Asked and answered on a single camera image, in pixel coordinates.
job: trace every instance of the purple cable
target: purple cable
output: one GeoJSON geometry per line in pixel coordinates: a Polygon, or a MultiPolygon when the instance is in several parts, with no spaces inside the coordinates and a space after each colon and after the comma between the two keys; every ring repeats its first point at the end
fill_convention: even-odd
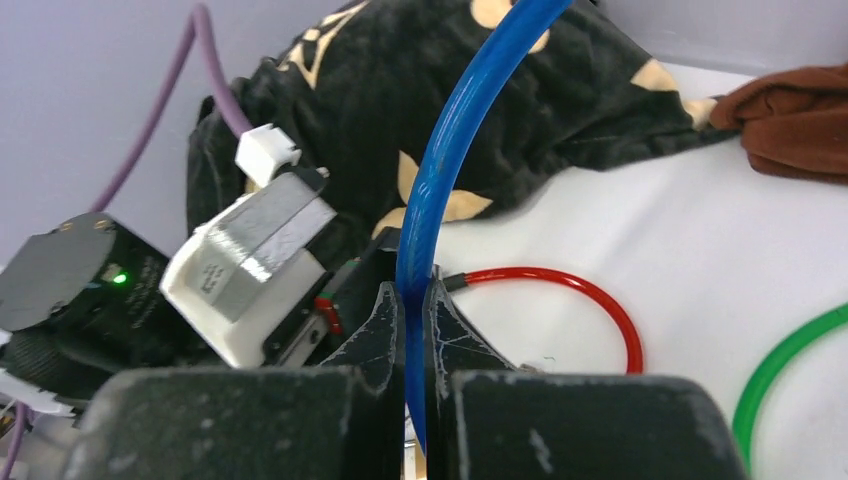
{"type": "Polygon", "coordinates": [[[115,198],[118,190],[127,181],[133,168],[138,163],[144,149],[150,143],[150,138],[162,118],[162,113],[165,111],[165,106],[171,98],[171,93],[177,84],[177,79],[182,73],[185,66],[188,54],[194,44],[195,36],[200,42],[200,47],[203,50],[203,61],[206,64],[206,70],[209,74],[209,80],[212,83],[212,97],[215,98],[215,105],[221,112],[224,121],[230,127],[236,137],[253,128],[248,121],[238,101],[230,91],[224,72],[221,68],[221,61],[218,58],[218,49],[215,47],[215,36],[212,33],[212,18],[209,15],[209,8],[206,5],[199,3],[194,6],[191,11],[191,16],[186,25],[183,37],[180,40],[180,46],[177,49],[177,54],[168,69],[168,74],[165,77],[165,82],[159,90],[159,95],[156,97],[156,102],[153,105],[153,110],[144,124],[141,134],[136,139],[130,153],[124,160],[123,165],[118,170],[118,173],[112,178],[109,186],[100,194],[97,201],[91,206],[91,211],[100,212],[106,209],[109,203],[115,198]]]}
{"type": "Polygon", "coordinates": [[[6,465],[3,465],[3,470],[0,471],[0,480],[9,480],[12,476],[12,468],[15,467],[18,452],[24,441],[28,413],[29,409],[23,403],[18,402],[15,405],[15,429],[12,432],[12,443],[9,444],[9,451],[6,453],[6,465]]]}

